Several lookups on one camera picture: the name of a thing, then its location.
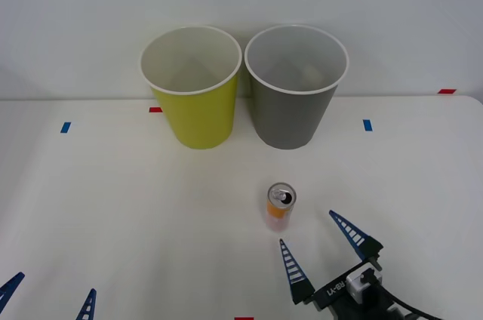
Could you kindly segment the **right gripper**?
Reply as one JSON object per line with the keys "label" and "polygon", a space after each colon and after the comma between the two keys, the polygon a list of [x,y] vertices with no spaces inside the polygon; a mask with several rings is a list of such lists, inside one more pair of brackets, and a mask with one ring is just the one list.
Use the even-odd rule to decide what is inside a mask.
{"label": "right gripper", "polygon": [[318,311],[329,309],[335,319],[400,319],[401,311],[378,288],[383,245],[335,211],[329,215],[343,232],[361,261],[332,282],[315,291],[305,272],[282,238],[281,256],[294,304],[313,303]]}

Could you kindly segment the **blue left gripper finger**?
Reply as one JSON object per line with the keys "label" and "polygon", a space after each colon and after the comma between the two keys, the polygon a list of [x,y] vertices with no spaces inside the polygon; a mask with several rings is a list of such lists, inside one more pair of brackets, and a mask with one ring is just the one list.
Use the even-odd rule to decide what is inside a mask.
{"label": "blue left gripper finger", "polygon": [[90,289],[76,320],[94,320],[94,312],[96,306],[97,291],[92,288]]}
{"label": "blue left gripper finger", "polygon": [[1,299],[0,305],[5,306],[10,300],[13,293],[16,291],[17,287],[20,285],[24,279],[25,274],[23,272],[18,272],[14,277],[12,277],[8,282],[3,284],[0,289]]}

